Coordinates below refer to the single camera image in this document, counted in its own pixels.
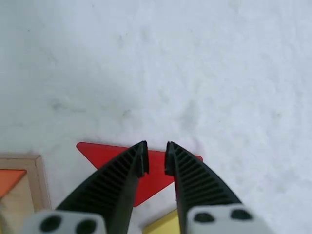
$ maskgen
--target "screw hole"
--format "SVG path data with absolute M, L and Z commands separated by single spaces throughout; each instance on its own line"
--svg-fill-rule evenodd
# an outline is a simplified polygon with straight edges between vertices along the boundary
M 95 231 L 97 223 L 92 219 L 81 221 L 76 228 L 77 234 L 91 234 Z
M 194 221 L 199 223 L 211 223 L 214 222 L 215 218 L 209 213 L 197 213 L 195 215 Z
M 251 220 L 253 217 L 246 210 L 236 209 L 232 211 L 231 218 L 238 220 Z
M 41 223 L 40 230 L 44 233 L 52 232 L 59 227 L 61 221 L 62 219 L 58 215 L 50 216 Z

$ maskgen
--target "red triangle block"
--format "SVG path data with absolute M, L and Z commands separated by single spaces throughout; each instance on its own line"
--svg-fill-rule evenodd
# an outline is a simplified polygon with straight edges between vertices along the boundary
M 77 149 L 98 169 L 128 148 L 80 142 Z M 149 150 L 148 157 L 150 172 L 139 180 L 134 207 L 174 181 L 172 176 L 165 174 L 165 152 Z

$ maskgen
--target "orange block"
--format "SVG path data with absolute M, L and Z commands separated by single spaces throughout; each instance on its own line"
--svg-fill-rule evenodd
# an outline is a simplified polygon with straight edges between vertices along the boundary
M 26 170 L 0 170 L 0 197 L 4 197 L 23 178 Z

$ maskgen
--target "wooden frame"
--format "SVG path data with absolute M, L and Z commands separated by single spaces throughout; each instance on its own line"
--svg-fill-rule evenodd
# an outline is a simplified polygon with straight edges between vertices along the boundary
M 51 208 L 41 156 L 0 154 L 0 169 L 26 170 L 35 212 Z

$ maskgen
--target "yellow block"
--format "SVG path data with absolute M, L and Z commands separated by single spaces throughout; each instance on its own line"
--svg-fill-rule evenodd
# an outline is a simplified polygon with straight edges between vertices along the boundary
M 180 234 L 177 210 L 170 212 L 143 229 L 143 234 Z

